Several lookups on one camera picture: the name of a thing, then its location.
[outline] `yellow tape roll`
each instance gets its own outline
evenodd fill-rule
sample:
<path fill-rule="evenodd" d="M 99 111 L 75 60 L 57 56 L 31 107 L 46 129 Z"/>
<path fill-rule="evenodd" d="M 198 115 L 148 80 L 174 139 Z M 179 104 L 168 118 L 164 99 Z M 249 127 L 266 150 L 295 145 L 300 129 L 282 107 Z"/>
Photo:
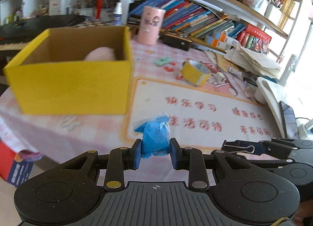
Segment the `yellow tape roll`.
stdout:
<path fill-rule="evenodd" d="M 180 72 L 194 86 L 203 86 L 211 76 L 211 72 L 207 67 L 190 58 L 186 60 Z"/>

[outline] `pink checkered tablecloth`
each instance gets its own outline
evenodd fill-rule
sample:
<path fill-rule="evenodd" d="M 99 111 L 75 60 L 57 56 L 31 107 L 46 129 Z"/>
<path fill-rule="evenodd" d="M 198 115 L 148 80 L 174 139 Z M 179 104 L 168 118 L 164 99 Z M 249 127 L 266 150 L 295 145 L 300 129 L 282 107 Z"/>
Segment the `pink checkered tablecloth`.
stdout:
<path fill-rule="evenodd" d="M 178 80 L 178 72 L 186 58 L 202 61 L 212 70 L 217 70 L 208 56 L 199 50 L 188 52 L 168 47 L 161 41 L 154 46 L 131 41 L 134 54 L 134 78 L 146 77 L 177 84 L 187 84 Z M 161 57 L 170 57 L 173 62 L 158 67 L 154 62 Z M 225 74 L 229 83 L 214 87 L 205 85 L 204 90 L 232 95 L 247 100 L 243 92 L 244 83 Z M 131 146 L 120 135 L 124 116 L 107 115 L 23 115 L 8 89 L 0 97 L 0 137 L 15 152 L 27 149 L 41 152 L 56 162 L 64 162 L 87 150 L 94 149 L 99 154 L 109 153 L 119 146 Z"/>

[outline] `orange border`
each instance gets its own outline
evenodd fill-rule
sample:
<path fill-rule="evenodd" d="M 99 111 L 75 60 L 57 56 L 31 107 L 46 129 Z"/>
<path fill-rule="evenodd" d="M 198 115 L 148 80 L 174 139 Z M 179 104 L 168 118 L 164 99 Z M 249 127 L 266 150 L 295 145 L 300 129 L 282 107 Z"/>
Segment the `orange border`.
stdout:
<path fill-rule="evenodd" d="M 201 89 L 201 88 L 198 88 L 198 87 L 193 87 L 193 86 L 190 86 L 190 85 L 176 84 L 176 83 L 172 83 L 172 82 L 168 82 L 168 81 L 164 81 L 164 80 L 158 80 L 158 79 L 146 78 L 146 77 L 138 76 L 138 77 L 135 77 L 133 79 L 133 82 L 134 82 L 133 84 L 134 85 L 133 85 L 133 89 L 131 91 L 131 97 L 130 97 L 131 99 L 130 99 L 130 102 L 128 104 L 129 105 L 129 109 L 127 111 L 127 114 L 124 115 L 121 131 L 120 131 L 120 138 L 121 138 L 121 140 L 129 142 L 130 144 L 134 143 L 134 139 L 131 139 L 131 138 L 129 138 L 127 136 L 127 128 L 129 126 L 130 115 L 131 115 L 132 110 L 133 110 L 135 93 L 136 93 L 136 90 L 137 90 L 137 84 L 138 84 L 138 81 L 140 79 L 143 79 L 144 81 L 146 80 L 146 81 L 152 81 L 152 82 L 162 83 L 162 84 L 166 84 L 166 85 L 173 85 L 173 86 L 176 86 L 176 87 L 188 88 L 188 89 L 191 89 L 191 90 L 196 90 L 196 91 L 204 92 L 204 93 L 207 93 L 207 94 L 213 94 L 213 95 L 218 95 L 218 96 L 222 96 L 222 97 L 231 98 L 231 99 L 234 99 L 234 100 L 237 100 L 237 101 L 243 101 L 243 102 L 246 102 L 246 103 L 257 105 L 259 107 L 260 106 L 264 107 L 264 105 L 259 105 L 258 103 L 255 103 L 255 102 L 247 101 L 247 100 L 244 100 L 244 99 L 241 99 L 241 98 L 234 98 L 233 96 L 230 96 L 230 95 L 222 95 L 222 94 L 219 94 L 217 92 L 207 91 L 207 90 L 204 90 L 204 89 Z M 204 151 L 206 153 L 210 153 L 214 149 L 220 149 L 220 147 L 206 147 L 206 146 L 195 146 L 195 148 L 201 149 L 202 151 Z"/>

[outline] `pink cylinder container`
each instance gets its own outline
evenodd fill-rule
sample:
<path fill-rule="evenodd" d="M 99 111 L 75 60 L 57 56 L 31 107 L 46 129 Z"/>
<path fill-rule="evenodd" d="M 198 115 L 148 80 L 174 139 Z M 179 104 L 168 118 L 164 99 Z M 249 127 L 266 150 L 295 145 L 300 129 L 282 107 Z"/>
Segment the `pink cylinder container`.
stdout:
<path fill-rule="evenodd" d="M 165 10 L 144 6 L 137 41 L 145 45 L 155 45 L 159 38 Z"/>

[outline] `green eraser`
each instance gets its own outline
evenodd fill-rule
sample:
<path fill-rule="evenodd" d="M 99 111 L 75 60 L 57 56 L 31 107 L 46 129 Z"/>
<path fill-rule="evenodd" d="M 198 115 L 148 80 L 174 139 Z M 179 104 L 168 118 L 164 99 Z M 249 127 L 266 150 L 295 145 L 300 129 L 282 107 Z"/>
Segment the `green eraser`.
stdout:
<path fill-rule="evenodd" d="M 169 57 L 163 57 L 163 58 L 159 58 L 158 60 L 156 60 L 154 63 L 157 66 L 164 66 L 169 64 L 170 62 L 172 62 L 173 59 L 169 58 Z"/>

